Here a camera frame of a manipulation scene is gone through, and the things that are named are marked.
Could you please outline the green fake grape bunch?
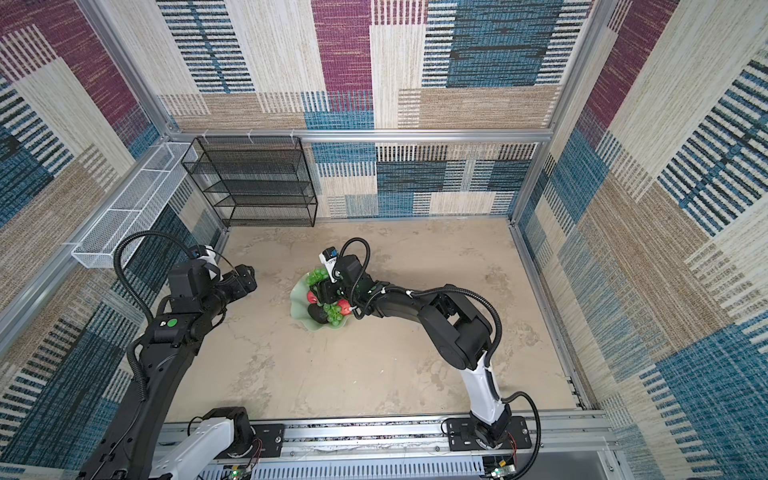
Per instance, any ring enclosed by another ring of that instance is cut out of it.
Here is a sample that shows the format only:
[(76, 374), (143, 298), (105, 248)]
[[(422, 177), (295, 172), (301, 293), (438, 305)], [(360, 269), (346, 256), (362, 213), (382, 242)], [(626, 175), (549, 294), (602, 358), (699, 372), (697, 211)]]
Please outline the green fake grape bunch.
[(308, 284), (318, 299), (317, 304), (333, 308), (336, 302), (344, 299), (340, 288), (331, 281), (328, 272), (324, 268), (316, 268), (312, 271), (314, 271), (314, 274), (308, 280)]

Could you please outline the dark fake avocado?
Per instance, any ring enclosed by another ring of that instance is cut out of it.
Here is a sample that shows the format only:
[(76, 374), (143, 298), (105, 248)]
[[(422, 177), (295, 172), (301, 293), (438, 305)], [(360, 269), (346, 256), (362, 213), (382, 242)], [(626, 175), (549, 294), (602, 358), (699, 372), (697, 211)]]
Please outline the dark fake avocado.
[(315, 321), (318, 324), (324, 325), (328, 324), (328, 313), (326, 312), (323, 305), (320, 304), (310, 304), (308, 306), (308, 314), (310, 315), (311, 319)]

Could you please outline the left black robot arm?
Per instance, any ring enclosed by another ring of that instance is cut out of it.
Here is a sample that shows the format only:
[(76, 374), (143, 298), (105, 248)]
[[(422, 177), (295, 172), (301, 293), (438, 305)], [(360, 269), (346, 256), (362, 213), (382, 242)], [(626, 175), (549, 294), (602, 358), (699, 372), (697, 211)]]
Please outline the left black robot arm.
[(205, 337), (222, 324), (227, 308), (257, 288), (246, 265), (222, 272), (219, 254), (204, 245), (184, 246), (186, 261), (168, 276), (170, 293), (157, 311), (139, 304), (147, 319), (142, 335), (129, 344), (133, 374), (117, 413), (81, 479), (196, 479), (217, 457), (242, 458), (255, 448), (256, 434), (243, 407), (215, 408), (197, 428), (161, 459), (157, 442), (178, 387)]

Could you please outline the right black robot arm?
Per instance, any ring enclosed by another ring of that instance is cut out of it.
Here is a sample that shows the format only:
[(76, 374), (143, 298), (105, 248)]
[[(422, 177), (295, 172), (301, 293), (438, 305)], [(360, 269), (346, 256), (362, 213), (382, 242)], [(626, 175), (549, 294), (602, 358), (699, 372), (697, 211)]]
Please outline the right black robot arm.
[(510, 404), (530, 398), (524, 392), (504, 397), (492, 369), (502, 339), (500, 315), (481, 295), (451, 284), (412, 290), (373, 279), (367, 272), (369, 243), (360, 237), (341, 249), (319, 254), (322, 266), (307, 277), (315, 301), (308, 307), (318, 323), (337, 324), (352, 315), (400, 318), (419, 324), (439, 356), (460, 372), (470, 399), (475, 435), (484, 448), (510, 439)]

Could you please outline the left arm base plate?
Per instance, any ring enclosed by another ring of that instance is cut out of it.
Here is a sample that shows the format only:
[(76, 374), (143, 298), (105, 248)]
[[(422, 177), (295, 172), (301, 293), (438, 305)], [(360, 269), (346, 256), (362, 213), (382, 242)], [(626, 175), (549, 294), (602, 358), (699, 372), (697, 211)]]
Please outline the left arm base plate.
[(252, 440), (243, 455), (246, 460), (278, 458), (283, 449), (286, 425), (283, 423), (252, 424)]

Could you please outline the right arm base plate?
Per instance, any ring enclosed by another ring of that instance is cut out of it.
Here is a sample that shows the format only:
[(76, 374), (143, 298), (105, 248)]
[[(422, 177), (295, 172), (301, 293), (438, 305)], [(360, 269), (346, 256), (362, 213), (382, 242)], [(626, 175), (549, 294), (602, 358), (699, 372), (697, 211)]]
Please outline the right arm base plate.
[(476, 425), (477, 422), (470, 417), (445, 419), (441, 424), (441, 431), (448, 440), (449, 450), (512, 450), (514, 448), (525, 450), (533, 448), (531, 430), (527, 426), (526, 419), (522, 416), (513, 416), (509, 420), (501, 434), (500, 441), (494, 447), (490, 447), (478, 437)]

